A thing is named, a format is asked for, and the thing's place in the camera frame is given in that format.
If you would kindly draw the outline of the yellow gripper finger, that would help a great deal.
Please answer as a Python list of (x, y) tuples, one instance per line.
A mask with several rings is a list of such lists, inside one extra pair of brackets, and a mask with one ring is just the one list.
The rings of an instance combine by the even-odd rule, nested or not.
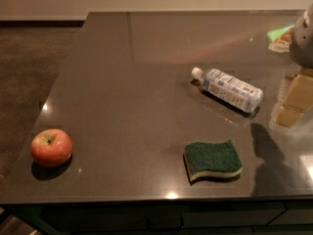
[(275, 116), (279, 125), (296, 124), (313, 107), (313, 70), (302, 68), (292, 79)]

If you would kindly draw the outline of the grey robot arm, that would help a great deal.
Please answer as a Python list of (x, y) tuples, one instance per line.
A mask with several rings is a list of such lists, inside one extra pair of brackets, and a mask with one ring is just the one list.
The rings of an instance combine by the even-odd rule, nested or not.
[(290, 56), (300, 65), (300, 71), (291, 79), (275, 117), (277, 124), (287, 127), (296, 124), (313, 107), (313, 4), (294, 25)]

